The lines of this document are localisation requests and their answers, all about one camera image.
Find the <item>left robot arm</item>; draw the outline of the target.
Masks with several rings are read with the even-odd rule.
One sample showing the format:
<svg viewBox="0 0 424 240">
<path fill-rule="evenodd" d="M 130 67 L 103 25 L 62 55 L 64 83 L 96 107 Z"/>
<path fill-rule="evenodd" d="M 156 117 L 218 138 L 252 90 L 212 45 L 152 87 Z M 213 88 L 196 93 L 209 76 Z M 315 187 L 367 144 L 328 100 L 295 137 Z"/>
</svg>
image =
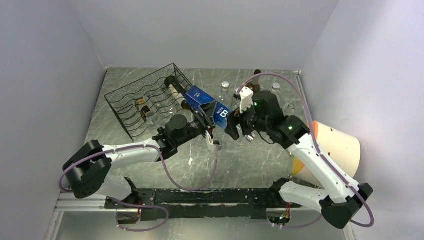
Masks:
<svg viewBox="0 0 424 240">
<path fill-rule="evenodd" d="M 216 150 L 213 140 L 215 110 L 213 101 L 192 108 L 194 120 L 176 114 L 158 129 L 158 134 L 135 143 L 104 145 L 91 140 L 83 145 L 62 167 L 59 188 L 73 193 L 76 199 L 99 194 L 118 199 L 126 208 L 134 207 L 139 194 L 131 179 L 110 175 L 110 171 L 141 163 L 164 162 L 178 153 L 178 148 L 202 136 Z"/>
</svg>

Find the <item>dark green labelled wine bottle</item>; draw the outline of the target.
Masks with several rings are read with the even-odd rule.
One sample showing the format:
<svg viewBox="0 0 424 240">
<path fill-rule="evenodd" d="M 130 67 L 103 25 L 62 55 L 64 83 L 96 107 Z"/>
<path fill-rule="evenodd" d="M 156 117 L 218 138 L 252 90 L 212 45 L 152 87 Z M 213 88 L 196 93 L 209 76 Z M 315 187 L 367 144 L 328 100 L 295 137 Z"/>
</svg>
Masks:
<svg viewBox="0 0 424 240">
<path fill-rule="evenodd" d="M 191 111 L 192 108 L 186 100 L 186 93 L 193 86 L 191 83 L 182 77 L 170 75 L 164 80 L 164 85 L 176 100 L 178 106 L 182 107 L 183 110 Z"/>
</svg>

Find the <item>square black-capped liquor bottle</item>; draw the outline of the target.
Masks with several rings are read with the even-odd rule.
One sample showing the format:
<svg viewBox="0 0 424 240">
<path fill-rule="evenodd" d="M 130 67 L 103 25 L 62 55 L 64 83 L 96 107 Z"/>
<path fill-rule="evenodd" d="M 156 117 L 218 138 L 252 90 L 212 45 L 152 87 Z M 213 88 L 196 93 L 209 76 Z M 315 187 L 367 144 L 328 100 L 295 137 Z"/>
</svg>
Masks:
<svg viewBox="0 0 424 240">
<path fill-rule="evenodd" d="M 144 98 L 139 98 L 135 101 L 135 107 L 140 113 L 141 119 L 148 126 L 153 125 L 153 109 L 148 105 L 148 101 Z"/>
</svg>

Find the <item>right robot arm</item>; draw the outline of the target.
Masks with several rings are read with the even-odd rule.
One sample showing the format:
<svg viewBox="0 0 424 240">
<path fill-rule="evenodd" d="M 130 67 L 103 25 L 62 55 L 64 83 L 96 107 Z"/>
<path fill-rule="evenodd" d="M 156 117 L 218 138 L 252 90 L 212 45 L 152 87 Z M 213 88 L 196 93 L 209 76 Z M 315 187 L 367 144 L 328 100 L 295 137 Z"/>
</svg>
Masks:
<svg viewBox="0 0 424 240">
<path fill-rule="evenodd" d="M 373 188 L 351 178 L 327 152 L 320 150 L 311 127 L 297 116 L 284 115 L 272 92 L 253 93 L 244 88 L 233 97 L 239 100 L 239 105 L 226 117 L 226 134 L 234 140 L 239 139 L 237 126 L 244 135 L 253 131 L 266 133 L 274 143 L 300 159 L 322 185 L 321 189 L 316 189 L 281 178 L 269 188 L 269 199 L 275 207 L 285 203 L 307 207 L 321 213 L 337 229 L 352 222 L 362 207 L 370 208 L 366 201 Z"/>
</svg>

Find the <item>blue liquid glass bottle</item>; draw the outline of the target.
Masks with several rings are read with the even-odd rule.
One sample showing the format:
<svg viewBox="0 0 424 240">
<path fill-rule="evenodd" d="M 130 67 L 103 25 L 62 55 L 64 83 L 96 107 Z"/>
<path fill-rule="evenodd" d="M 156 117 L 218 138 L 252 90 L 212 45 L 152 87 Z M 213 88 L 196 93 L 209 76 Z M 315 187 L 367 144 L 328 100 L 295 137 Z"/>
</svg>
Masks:
<svg viewBox="0 0 424 240">
<path fill-rule="evenodd" d="M 227 117 L 232 112 L 228 106 L 197 86 L 192 86 L 185 93 L 185 100 L 195 110 L 205 113 L 217 127 L 223 131 L 227 128 Z"/>
</svg>

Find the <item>tall dark wine bottle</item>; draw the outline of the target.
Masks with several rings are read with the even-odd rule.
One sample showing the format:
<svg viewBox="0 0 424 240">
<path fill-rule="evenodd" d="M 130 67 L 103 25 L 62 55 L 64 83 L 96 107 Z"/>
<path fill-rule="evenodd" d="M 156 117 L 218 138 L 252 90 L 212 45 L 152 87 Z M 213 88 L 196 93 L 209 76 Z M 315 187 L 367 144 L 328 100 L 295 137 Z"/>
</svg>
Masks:
<svg viewBox="0 0 424 240">
<path fill-rule="evenodd" d="M 261 91 L 261 85 L 259 84 L 260 76 L 256 76 L 261 73 L 262 71 L 260 69 L 256 69 L 253 73 L 254 78 L 246 85 L 254 94 Z"/>
</svg>

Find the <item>clear round silver-capped bottle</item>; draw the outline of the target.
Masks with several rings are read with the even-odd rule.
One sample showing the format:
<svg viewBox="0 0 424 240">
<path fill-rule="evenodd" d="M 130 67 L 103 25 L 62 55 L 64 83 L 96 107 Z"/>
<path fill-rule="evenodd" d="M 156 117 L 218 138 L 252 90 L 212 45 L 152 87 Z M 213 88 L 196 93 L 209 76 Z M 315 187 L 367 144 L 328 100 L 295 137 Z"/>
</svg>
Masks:
<svg viewBox="0 0 424 240">
<path fill-rule="evenodd" d="M 217 95 L 218 102 L 222 103 L 223 105 L 229 105 L 231 103 L 231 95 L 229 92 L 230 83 L 228 81 L 223 81 L 221 83 L 221 89 L 220 92 Z"/>
</svg>

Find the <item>clear wine bottle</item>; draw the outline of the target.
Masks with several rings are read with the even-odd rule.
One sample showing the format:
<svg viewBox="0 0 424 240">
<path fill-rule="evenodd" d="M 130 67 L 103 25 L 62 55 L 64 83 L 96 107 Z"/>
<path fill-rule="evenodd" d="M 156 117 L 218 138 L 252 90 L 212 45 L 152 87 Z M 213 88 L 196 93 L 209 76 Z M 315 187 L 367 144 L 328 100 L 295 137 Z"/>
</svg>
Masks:
<svg viewBox="0 0 424 240">
<path fill-rule="evenodd" d="M 155 110 L 154 118 L 156 123 L 169 120 L 171 117 L 177 114 L 183 114 L 183 108 L 181 105 L 174 100 L 155 100 L 154 102 Z"/>
</svg>

